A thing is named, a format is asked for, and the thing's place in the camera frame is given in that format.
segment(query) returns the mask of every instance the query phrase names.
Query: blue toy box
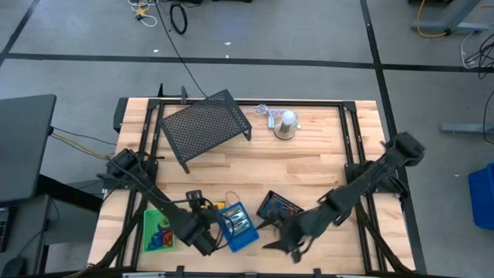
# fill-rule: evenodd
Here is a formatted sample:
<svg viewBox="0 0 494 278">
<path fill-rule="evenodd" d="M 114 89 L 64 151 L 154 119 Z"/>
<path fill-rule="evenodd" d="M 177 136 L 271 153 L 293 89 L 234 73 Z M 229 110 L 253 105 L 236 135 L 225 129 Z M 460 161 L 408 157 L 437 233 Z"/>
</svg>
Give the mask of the blue toy box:
<svg viewBox="0 0 494 278">
<path fill-rule="evenodd" d="M 469 175 L 473 221 L 484 229 L 494 229 L 494 163 Z"/>
</svg>

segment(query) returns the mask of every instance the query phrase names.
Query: wooden table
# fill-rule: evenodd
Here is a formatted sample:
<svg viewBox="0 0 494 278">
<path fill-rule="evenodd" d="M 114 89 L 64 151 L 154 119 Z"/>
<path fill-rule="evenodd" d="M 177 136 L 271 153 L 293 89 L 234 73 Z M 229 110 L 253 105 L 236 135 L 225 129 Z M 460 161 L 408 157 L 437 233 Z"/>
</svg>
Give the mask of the wooden table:
<svg viewBox="0 0 494 278">
<path fill-rule="evenodd" d="M 131 98 L 118 140 L 116 153 L 124 148 L 138 149 L 140 133 L 146 112 L 147 98 Z M 384 140 L 381 121 L 374 101 L 356 101 L 357 115 L 367 160 L 375 160 L 383 153 L 380 141 Z M 165 115 L 183 106 L 167 105 Z M 236 192 L 258 225 L 262 220 L 255 215 L 269 190 L 289 199 L 303 209 L 311 209 L 316 200 L 331 188 L 345 185 L 344 164 L 347 163 L 340 116 L 332 107 L 290 107 L 301 116 L 302 129 L 289 141 L 277 139 L 267 129 L 266 116 L 247 114 L 252 124 L 252 140 L 239 135 L 207 153 L 188 162 L 191 170 L 185 174 L 177 163 L 166 137 L 161 134 L 158 155 L 160 161 L 157 186 L 172 200 L 183 199 L 185 192 L 201 189 L 206 198 L 225 200 L 227 191 Z M 152 117 L 154 129 L 156 111 Z M 350 138 L 354 138 L 348 120 Z M 147 147 L 151 147 L 148 136 Z M 357 149 L 352 141 L 352 148 Z M 121 232 L 129 191 L 115 191 L 103 204 L 98 219 L 89 263 L 99 261 Z M 404 265 L 414 269 L 411 248 L 405 229 L 399 200 L 392 194 L 375 194 L 377 217 L 381 234 Z M 293 264 L 284 253 L 262 249 L 276 240 L 273 227 L 259 230 L 260 240 L 233 254 L 224 248 L 211 256 L 202 256 L 195 248 L 176 241 L 173 251 L 141 253 L 137 270 L 175 271 L 178 265 L 193 272 L 257 272 L 257 273 L 364 273 L 360 240 L 355 214 L 340 227 L 329 227 L 318 238 L 311 250 L 298 264 Z M 373 267 L 377 269 L 376 252 L 370 236 L 369 246 Z M 124 265 L 130 264 L 134 237 L 127 244 Z"/>
</svg>

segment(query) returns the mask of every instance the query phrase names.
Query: blue container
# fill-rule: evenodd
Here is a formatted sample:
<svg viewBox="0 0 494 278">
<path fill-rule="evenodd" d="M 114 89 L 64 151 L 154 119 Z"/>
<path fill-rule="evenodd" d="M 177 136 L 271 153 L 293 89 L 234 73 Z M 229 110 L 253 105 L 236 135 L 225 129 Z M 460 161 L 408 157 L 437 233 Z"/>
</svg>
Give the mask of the blue container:
<svg viewBox="0 0 494 278">
<path fill-rule="evenodd" d="M 469 175 L 473 221 L 484 229 L 494 229 L 494 163 Z"/>
<path fill-rule="evenodd" d="M 234 210 L 234 209 L 237 209 L 238 211 L 235 213 L 228 213 L 228 212 L 232 212 L 232 210 Z M 232 233 L 230 232 L 231 230 L 228 227 L 228 225 L 226 224 L 226 222 L 228 222 L 228 220 L 225 222 L 222 222 L 222 224 L 221 224 L 223 234 L 225 235 L 226 240 L 228 240 L 228 246 L 230 247 L 230 250 L 234 253 L 239 251 L 240 249 L 246 247 L 250 243 L 255 242 L 257 239 L 259 239 L 259 234 L 257 233 L 257 230 L 255 229 L 254 223 L 252 223 L 252 220 L 250 219 L 249 214 L 247 214 L 247 211 L 245 210 L 245 208 L 241 202 L 237 202 L 236 204 L 221 210 L 220 213 L 222 213 L 223 215 L 227 215 L 227 214 L 236 214 L 237 215 L 240 211 L 242 211 L 242 213 L 243 213 L 243 215 L 242 215 L 243 220 L 241 222 L 238 222 L 238 223 L 236 223 L 235 220 L 233 220 L 233 222 L 235 223 L 235 226 L 237 226 L 237 224 L 242 225 L 243 222 L 248 223 L 248 228 L 242 229 L 239 233 L 235 232 L 232 236 Z"/>
</svg>

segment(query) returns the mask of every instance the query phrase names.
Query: cable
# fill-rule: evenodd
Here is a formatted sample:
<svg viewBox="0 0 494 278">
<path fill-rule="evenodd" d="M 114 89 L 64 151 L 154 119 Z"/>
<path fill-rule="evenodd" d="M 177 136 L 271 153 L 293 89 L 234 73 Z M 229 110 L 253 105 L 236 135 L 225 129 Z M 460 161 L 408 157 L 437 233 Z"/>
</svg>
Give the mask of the cable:
<svg viewBox="0 0 494 278">
<path fill-rule="evenodd" d="M 95 181 L 95 182 L 91 182 L 91 183 L 90 183 L 90 184 L 88 184 L 88 185 L 84 185 L 84 186 L 81 186 L 81 187 L 76 188 L 76 189 L 83 189 L 83 188 L 87 188 L 87 187 L 93 186 L 93 185 L 95 185 L 95 184 L 97 184 L 97 183 L 100 183 L 100 182 L 102 182 L 102 181 Z"/>
<path fill-rule="evenodd" d="M 59 219 L 60 219 L 60 211 L 59 211 L 59 208 L 56 206 L 56 203 L 55 203 L 55 201 L 53 201 L 53 198 L 50 198 L 50 200 L 52 201 L 53 207 L 56 210 L 56 220 L 55 220 L 55 222 L 58 222 Z"/>
<path fill-rule="evenodd" d="M 470 35 L 466 36 L 463 39 L 462 44 L 465 42 L 465 40 L 469 36 Z M 494 66 L 494 57 L 489 55 L 491 53 L 492 49 L 494 48 L 494 41 L 487 43 L 490 39 L 492 39 L 492 37 L 494 37 L 494 33 L 482 42 L 482 44 L 479 47 L 478 52 L 473 53 L 472 55 L 470 55 L 469 57 L 467 57 L 466 59 L 463 60 L 464 66 L 466 66 L 466 64 L 474 63 L 476 60 L 479 61 L 477 66 L 470 66 L 467 68 L 473 68 L 473 67 L 492 68 L 492 66 Z M 477 75 L 478 75 L 479 79 L 482 80 L 487 76 L 487 72 L 484 72 L 484 73 L 478 72 Z"/>
<path fill-rule="evenodd" d="M 182 18 L 184 18 L 184 28 L 182 30 L 180 30 L 177 27 L 177 25 L 175 25 L 175 20 L 173 17 L 173 9 L 177 8 L 177 7 L 180 9 L 180 12 L 182 13 Z M 182 7 L 180 2 L 171 3 L 171 5 L 170 5 L 170 22 L 171 22 L 171 25 L 173 26 L 173 29 L 175 30 L 175 32 L 177 32 L 179 35 L 184 35 L 185 31 L 187 31 L 187 27 L 188 27 L 187 13 L 185 12 L 185 9 L 184 9 L 184 7 Z"/>
<path fill-rule="evenodd" d="M 182 5 L 184 5 L 184 6 L 185 6 L 185 7 L 187 7 L 187 8 L 195 8 L 195 7 L 200 6 L 200 5 L 202 4 L 202 2 L 199 2 L 199 4 L 192 5 L 192 6 L 187 5 L 187 3 L 185 3 L 185 2 L 182 2 L 181 4 L 182 4 Z"/>
<path fill-rule="evenodd" d="M 231 191 L 231 190 L 228 190 L 228 191 L 225 193 L 225 199 L 226 199 L 226 203 L 227 203 L 227 204 L 229 204 L 229 205 L 233 205 L 233 204 L 232 204 L 232 203 L 228 200 L 228 194 L 229 194 L 229 193 L 230 193 L 230 194 L 233 194 L 233 195 L 235 195 L 235 196 L 237 196 L 237 199 L 238 199 L 238 201 L 237 201 L 237 202 L 240 202 L 240 197 L 239 197 L 239 195 L 238 195 L 237 193 L 235 193 L 235 192 Z"/>
<path fill-rule="evenodd" d="M 36 236 L 38 236 L 40 233 L 44 232 L 46 229 L 43 227 L 41 230 L 39 230 L 34 236 L 32 236 L 32 238 L 30 240 L 28 240 L 28 242 L 25 243 L 25 245 L 22 247 L 21 251 L 19 252 L 19 254 L 17 255 L 17 257 L 20 257 L 22 252 L 24 252 L 24 249 L 29 246 L 29 243 L 31 243 L 35 238 Z"/>
<path fill-rule="evenodd" d="M 260 105 L 254 106 L 254 107 L 250 107 L 249 109 L 247 109 L 245 111 L 245 114 L 247 114 L 250 111 L 253 111 L 253 113 L 255 115 L 258 115 L 258 116 L 262 116 L 262 115 L 268 114 L 272 119 L 276 119 L 283 112 L 285 112 L 285 111 L 291 111 L 291 110 L 288 110 L 288 109 L 269 109 L 269 107 L 267 105 L 260 104 Z M 296 115 L 296 122 L 295 122 L 295 124 L 298 124 L 300 122 L 301 116 L 297 112 L 295 112 L 295 111 L 292 111 L 292 112 Z"/>
<path fill-rule="evenodd" d="M 55 139 L 55 140 L 58 140 L 58 141 L 61 141 L 61 142 L 63 142 L 64 144 L 67 144 L 67 145 L 69 145 L 70 147 L 73 147 L 73 148 L 75 148 L 75 149 L 76 149 L 76 150 L 78 150 L 78 151 L 82 151 L 84 154 L 88 154 L 88 155 L 90 155 L 90 156 L 92 156 L 92 157 L 95 157 L 95 158 L 98 158 L 98 159 L 103 159 L 103 160 L 106 160 L 105 158 L 101 158 L 101 157 L 96 156 L 96 155 L 94 155 L 94 154 L 91 154 L 91 153 L 89 153 L 89 152 L 87 152 L 87 151 L 84 151 L 84 150 L 82 150 L 82 149 L 79 149 L 78 147 L 73 146 L 73 145 L 71 145 L 69 142 L 65 142 L 64 140 L 62 140 L 62 139 L 60 139 L 60 138 L 57 138 L 57 137 L 55 137 L 55 136 L 51 136 L 51 138 L 53 138 L 53 139 Z"/>
<path fill-rule="evenodd" d="M 491 93 L 491 95 L 489 96 L 489 98 L 486 101 L 486 106 L 484 107 L 484 120 L 482 122 L 482 124 L 483 124 L 482 134 L 484 135 L 484 141 L 487 142 L 487 143 L 490 143 L 490 144 L 494 144 L 494 142 L 491 141 L 491 140 L 489 140 L 487 138 L 487 134 L 486 134 L 486 114 L 487 114 L 487 106 L 489 105 L 489 102 L 491 101 L 492 96 L 494 96 L 494 90 L 493 90 L 493 92 Z"/>
<path fill-rule="evenodd" d="M 58 222 L 60 220 L 60 211 L 59 209 L 56 207 L 56 204 L 55 202 L 53 201 L 52 198 L 50 198 L 50 201 L 53 203 L 53 206 L 55 207 L 55 210 L 56 210 L 56 220 L 55 222 Z M 25 248 L 27 246 L 29 246 L 29 243 L 31 243 L 35 238 L 36 236 L 39 236 L 42 232 L 45 232 L 47 230 L 48 227 L 45 227 L 43 225 L 43 227 L 34 235 L 31 237 L 31 239 L 29 239 L 25 244 L 24 246 L 21 248 L 21 251 L 19 251 L 19 253 L 17 254 L 17 257 L 20 257 L 22 255 L 22 252 L 24 252 Z"/>
<path fill-rule="evenodd" d="M 71 134 L 73 136 L 78 136 L 78 137 L 84 137 L 84 138 L 88 138 L 88 139 L 93 139 L 93 140 L 99 141 L 99 142 L 104 143 L 104 144 L 109 144 L 109 145 L 112 145 L 112 146 L 117 146 L 117 144 L 115 144 L 115 143 L 111 143 L 111 142 L 108 142 L 108 141 L 105 141 L 105 140 L 101 140 L 101 139 L 98 139 L 96 137 L 91 137 L 91 136 L 87 136 L 87 135 L 84 135 L 84 134 L 77 134 L 77 133 L 73 133 L 73 132 L 70 132 L 70 131 L 65 131 L 65 130 L 63 130 L 61 128 L 58 128 L 58 127 L 53 127 L 53 129 L 56 129 L 58 131 L 65 132 L 67 134 Z"/>
<path fill-rule="evenodd" d="M 425 38 L 438 38 L 438 37 L 442 37 L 442 36 L 448 35 L 447 32 L 442 32 L 441 34 L 437 34 L 437 35 L 427 35 L 427 34 L 424 34 L 420 30 L 420 15 L 422 13 L 422 8 L 424 8 L 424 4 L 425 4 L 425 0 L 422 0 L 422 3 L 420 4 L 420 8 L 418 9 L 418 14 L 417 14 L 417 31 L 418 31 L 418 34 L 420 36 L 425 37 Z"/>
<path fill-rule="evenodd" d="M 483 5 L 481 7 L 479 7 L 478 9 L 475 10 L 472 18 L 475 19 L 477 17 L 477 14 L 479 13 L 480 9 L 482 8 L 494 8 L 494 5 Z M 465 63 L 465 52 L 463 51 L 463 45 L 465 44 L 466 40 L 473 34 L 477 33 L 477 31 L 474 31 L 474 32 L 471 32 L 469 33 L 462 41 L 462 43 L 460 44 L 460 56 L 462 58 L 462 65 L 464 68 L 466 68 L 467 70 L 470 70 L 470 69 L 475 69 L 475 68 L 480 68 L 480 67 L 486 67 L 486 66 L 481 66 L 481 65 L 477 65 L 477 66 L 467 66 L 466 63 Z"/>
<path fill-rule="evenodd" d="M 89 148 L 84 147 L 83 145 L 81 145 L 81 144 L 79 144 L 79 143 L 75 142 L 74 140 L 72 140 L 72 139 L 70 139 L 70 138 L 67 138 L 67 137 L 65 137 L 65 136 L 62 136 L 62 135 L 60 135 L 60 134 L 56 134 L 56 133 L 52 133 L 52 135 L 51 135 L 51 136 L 56 137 L 56 138 L 58 138 L 58 139 L 61 139 L 61 140 L 63 140 L 63 141 L 69 142 L 69 143 L 71 143 L 71 144 L 74 144 L 74 145 L 76 145 L 77 147 L 79 147 L 79 148 L 83 149 L 84 151 L 86 151 L 87 153 L 92 154 L 92 155 L 93 155 L 93 156 L 95 156 L 95 157 L 98 157 L 98 158 L 101 158 L 101 159 L 106 159 L 106 156 L 105 156 L 104 154 L 98 154 L 98 153 L 96 153 L 95 151 L 91 151 Z"/>
<path fill-rule="evenodd" d="M 139 20 L 142 24 L 144 24 L 147 27 L 155 27 L 157 24 L 157 19 L 152 16 L 152 15 L 147 15 L 147 10 L 150 8 L 152 5 L 156 5 L 150 3 L 149 1 L 146 0 L 139 0 L 136 3 L 131 2 L 130 0 L 127 0 L 127 3 L 130 4 L 130 8 L 136 12 L 136 19 Z M 154 20 L 154 24 L 148 24 L 144 21 L 144 18 L 149 18 Z"/>
<path fill-rule="evenodd" d="M 180 53 L 178 53 L 178 50 L 177 50 L 177 47 L 175 46 L 175 44 L 173 43 L 173 40 L 171 39 L 170 37 L 170 34 L 168 34 L 168 30 L 167 30 L 167 26 L 164 24 L 164 20 L 163 20 L 163 17 L 161 16 L 161 12 L 160 12 L 160 9 L 159 9 L 159 5 L 156 5 L 156 10 L 157 10 L 157 13 L 160 17 L 160 21 L 161 21 L 161 24 L 164 28 L 164 32 L 167 34 L 167 37 L 168 39 L 170 40 L 170 43 L 171 43 L 171 46 L 173 46 L 173 49 L 175 50 L 175 53 L 177 53 L 177 56 L 178 58 L 180 59 L 180 61 L 182 62 L 182 64 L 184 65 L 185 69 L 187 70 L 188 74 L 191 76 L 192 78 L 192 81 L 194 81 L 194 84 L 195 86 L 199 89 L 199 91 L 201 91 L 202 95 L 204 97 L 208 97 L 204 91 L 201 89 L 201 87 L 199 86 L 198 82 L 195 81 L 195 78 L 194 76 L 192 75 L 191 71 L 189 70 L 189 68 L 187 67 L 187 64 L 185 64 L 184 60 L 182 59 L 182 57 L 180 56 Z"/>
</svg>

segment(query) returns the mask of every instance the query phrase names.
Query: black perforated box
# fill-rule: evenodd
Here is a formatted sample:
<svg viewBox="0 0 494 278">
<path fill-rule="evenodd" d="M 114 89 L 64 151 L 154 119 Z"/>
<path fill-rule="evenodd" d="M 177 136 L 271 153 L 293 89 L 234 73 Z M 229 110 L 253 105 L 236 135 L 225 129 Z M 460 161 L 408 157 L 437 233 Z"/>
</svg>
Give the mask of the black perforated box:
<svg viewBox="0 0 494 278">
<path fill-rule="evenodd" d="M 241 133 L 250 141 L 252 131 L 228 90 L 165 117 L 161 128 L 178 163 L 187 173 L 185 162 Z"/>
</svg>

